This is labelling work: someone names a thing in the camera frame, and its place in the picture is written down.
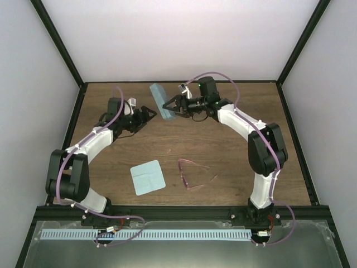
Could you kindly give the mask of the blue-grey glasses case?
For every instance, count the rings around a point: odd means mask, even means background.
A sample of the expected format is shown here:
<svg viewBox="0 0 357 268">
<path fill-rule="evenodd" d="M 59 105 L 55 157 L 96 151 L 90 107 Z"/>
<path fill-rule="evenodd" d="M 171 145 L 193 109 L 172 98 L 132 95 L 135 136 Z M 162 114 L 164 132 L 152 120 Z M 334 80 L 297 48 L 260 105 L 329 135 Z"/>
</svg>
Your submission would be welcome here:
<svg viewBox="0 0 357 268">
<path fill-rule="evenodd" d="M 163 105 L 169 101 L 164 87 L 160 84 L 154 83 L 149 86 L 152 96 L 157 104 L 161 117 L 164 120 L 174 120 L 176 115 L 173 111 L 163 108 Z"/>
</svg>

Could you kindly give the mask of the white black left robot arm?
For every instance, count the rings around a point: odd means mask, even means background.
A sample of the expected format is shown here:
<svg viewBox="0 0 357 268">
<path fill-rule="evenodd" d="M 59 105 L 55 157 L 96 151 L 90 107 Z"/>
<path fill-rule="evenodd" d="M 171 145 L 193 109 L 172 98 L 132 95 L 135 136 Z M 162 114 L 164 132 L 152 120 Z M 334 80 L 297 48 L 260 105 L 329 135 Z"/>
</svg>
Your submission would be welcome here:
<svg viewBox="0 0 357 268">
<path fill-rule="evenodd" d="M 45 190 L 63 205 L 80 206 L 94 213 L 99 224 L 109 225 L 114 212 L 110 200 L 90 187 L 89 164 L 106 147 L 119 138 L 123 131 L 136 134 L 157 112 L 146 106 L 108 108 L 91 132 L 80 142 L 64 150 L 54 150 L 50 156 Z"/>
</svg>

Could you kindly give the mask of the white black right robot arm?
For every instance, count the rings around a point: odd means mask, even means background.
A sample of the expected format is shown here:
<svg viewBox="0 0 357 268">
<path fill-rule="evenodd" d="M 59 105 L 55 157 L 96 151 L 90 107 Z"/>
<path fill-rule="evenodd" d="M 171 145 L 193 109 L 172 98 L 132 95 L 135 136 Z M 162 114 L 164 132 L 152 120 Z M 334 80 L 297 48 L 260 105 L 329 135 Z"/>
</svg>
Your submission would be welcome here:
<svg viewBox="0 0 357 268">
<path fill-rule="evenodd" d="M 256 120 L 239 110 L 231 101 L 212 95 L 191 99 L 185 95 L 176 95 L 164 103 L 162 108 L 185 118 L 205 112 L 208 117 L 228 126 L 247 141 L 248 161 L 254 171 L 253 191 L 248 199 L 248 218 L 252 224 L 262 224 L 272 209 L 276 181 L 288 159 L 279 125 L 268 125 Z"/>
</svg>

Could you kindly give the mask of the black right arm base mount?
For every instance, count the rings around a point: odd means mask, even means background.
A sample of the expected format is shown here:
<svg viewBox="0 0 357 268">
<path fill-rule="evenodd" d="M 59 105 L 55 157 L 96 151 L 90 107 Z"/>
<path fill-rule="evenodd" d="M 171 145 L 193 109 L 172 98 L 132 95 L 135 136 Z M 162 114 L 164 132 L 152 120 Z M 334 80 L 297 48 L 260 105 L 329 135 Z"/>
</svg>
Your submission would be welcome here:
<svg viewBox="0 0 357 268">
<path fill-rule="evenodd" d="M 249 206 L 238 206 L 229 209 L 229 218 L 234 226 L 246 228 L 268 227 L 271 220 L 274 226 L 280 226 L 281 220 L 276 217 L 277 210 L 274 207 L 256 209 Z"/>
</svg>

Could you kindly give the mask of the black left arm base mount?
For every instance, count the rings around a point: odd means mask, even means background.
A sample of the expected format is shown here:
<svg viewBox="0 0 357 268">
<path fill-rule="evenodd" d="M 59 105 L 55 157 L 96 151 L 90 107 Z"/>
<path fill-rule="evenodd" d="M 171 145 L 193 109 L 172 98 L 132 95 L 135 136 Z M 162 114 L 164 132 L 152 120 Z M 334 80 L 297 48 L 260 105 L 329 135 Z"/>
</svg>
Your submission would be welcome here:
<svg viewBox="0 0 357 268">
<path fill-rule="evenodd" d="M 92 213 L 89 212 L 85 216 L 86 218 L 81 221 L 83 226 L 91 226 L 95 228 L 107 228 L 110 226 L 129 226 L 131 220 L 130 219 L 114 219 L 108 218 L 108 216 L 116 216 L 117 210 L 115 206 L 111 204 L 107 204 L 104 208 L 104 212 L 102 213 Z"/>
</svg>

